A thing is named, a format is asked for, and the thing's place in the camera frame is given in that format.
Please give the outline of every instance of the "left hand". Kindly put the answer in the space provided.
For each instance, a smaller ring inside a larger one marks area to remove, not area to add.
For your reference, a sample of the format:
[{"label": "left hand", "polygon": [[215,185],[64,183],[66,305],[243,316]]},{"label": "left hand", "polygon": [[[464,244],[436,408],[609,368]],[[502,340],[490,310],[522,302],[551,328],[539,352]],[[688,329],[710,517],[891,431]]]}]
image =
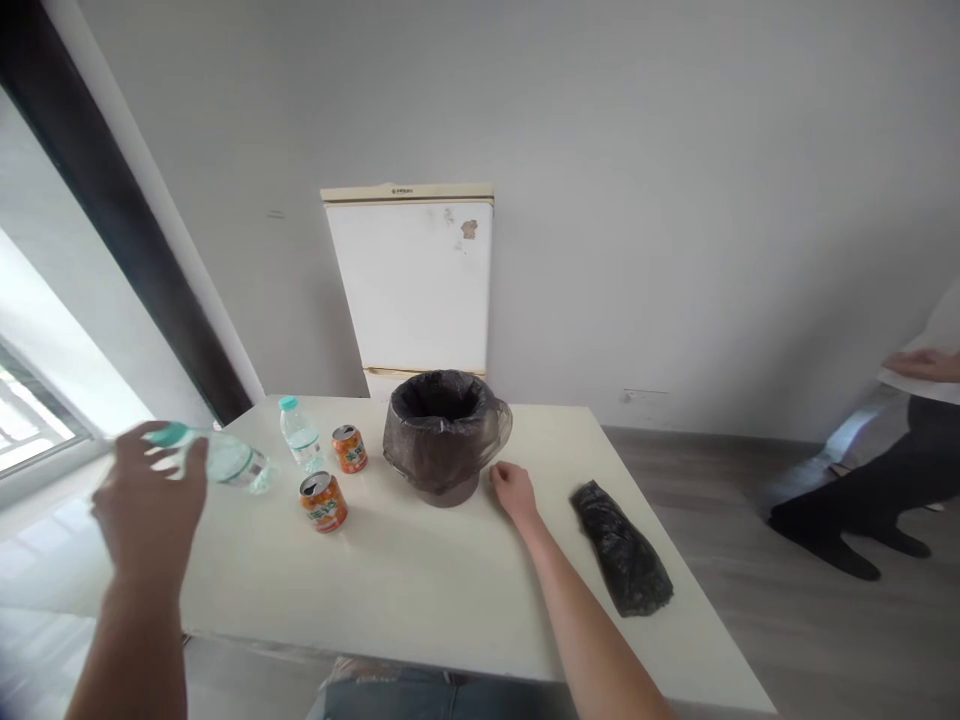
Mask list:
[{"label": "left hand", "polygon": [[501,460],[490,466],[490,482],[497,499],[518,530],[523,532],[528,526],[536,524],[540,514],[537,512],[533,483],[525,469]]},{"label": "left hand", "polygon": [[138,425],[116,441],[116,462],[93,494],[93,516],[116,570],[115,580],[149,594],[176,599],[187,571],[194,531],[207,497],[207,441],[187,452],[181,480],[177,468],[155,470],[176,449],[155,450],[144,435],[165,421]]},{"label": "left hand", "polygon": [[960,383],[960,354],[949,355],[936,348],[894,353],[883,361],[883,367],[918,380]]}]

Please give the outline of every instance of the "jeans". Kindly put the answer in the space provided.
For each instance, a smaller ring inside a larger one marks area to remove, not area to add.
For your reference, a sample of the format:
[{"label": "jeans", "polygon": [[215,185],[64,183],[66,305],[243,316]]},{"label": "jeans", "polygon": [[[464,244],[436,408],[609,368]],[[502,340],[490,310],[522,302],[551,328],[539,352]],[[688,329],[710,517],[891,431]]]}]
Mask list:
[{"label": "jeans", "polygon": [[403,668],[385,680],[325,684],[308,720],[539,720],[576,718],[564,686],[496,678],[453,684],[437,670]]},{"label": "jeans", "polygon": [[914,396],[907,422],[907,434],[885,453],[771,514],[820,534],[869,533],[960,493],[960,405]]}]

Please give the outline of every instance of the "electrical outlet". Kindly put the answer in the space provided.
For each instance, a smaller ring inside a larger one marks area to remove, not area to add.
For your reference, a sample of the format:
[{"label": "electrical outlet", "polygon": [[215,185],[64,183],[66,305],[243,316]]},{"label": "electrical outlet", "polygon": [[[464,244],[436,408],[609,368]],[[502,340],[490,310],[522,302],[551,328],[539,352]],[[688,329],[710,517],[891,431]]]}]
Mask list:
[{"label": "electrical outlet", "polygon": [[636,390],[624,388],[620,393],[621,403],[642,403],[646,407],[661,407],[670,393],[661,390]]}]

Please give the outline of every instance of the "white shirt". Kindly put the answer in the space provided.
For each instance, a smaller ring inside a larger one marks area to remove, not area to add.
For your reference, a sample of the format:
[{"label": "white shirt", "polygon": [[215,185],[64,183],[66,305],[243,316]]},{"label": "white shirt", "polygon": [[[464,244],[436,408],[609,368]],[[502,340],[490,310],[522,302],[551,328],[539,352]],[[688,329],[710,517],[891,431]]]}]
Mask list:
[{"label": "white shirt", "polygon": [[[904,351],[932,347],[951,355],[960,352],[960,278],[957,278],[927,320],[927,329],[915,337]],[[960,405],[960,383],[935,383],[915,380],[882,368],[877,379],[898,390]]]}]

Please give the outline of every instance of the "white wall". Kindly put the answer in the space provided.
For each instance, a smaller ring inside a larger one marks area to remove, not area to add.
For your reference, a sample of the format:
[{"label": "white wall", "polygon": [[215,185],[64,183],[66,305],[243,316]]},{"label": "white wall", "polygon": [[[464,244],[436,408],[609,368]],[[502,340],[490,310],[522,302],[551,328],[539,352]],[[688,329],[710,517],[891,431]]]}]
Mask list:
[{"label": "white wall", "polygon": [[318,247],[319,197],[277,99],[282,66],[252,6],[79,5],[263,390],[364,394],[327,235]]},{"label": "white wall", "polygon": [[240,382],[253,402],[264,397],[263,386],[247,356],[223,301],[217,294],[183,218],[170,197],[170,191],[140,134],[130,108],[110,72],[103,54],[74,0],[44,0],[44,7],[66,45],[80,77],[83,78],[113,133],[120,152],[133,172],[144,198],[153,211],[177,262],[207,320],[217,334]]},{"label": "white wall", "polygon": [[107,436],[213,416],[19,111],[0,92],[0,332]]},{"label": "white wall", "polygon": [[320,187],[492,181],[491,383],[610,424],[825,439],[960,268],[953,0],[80,4],[268,392],[362,382]]}]

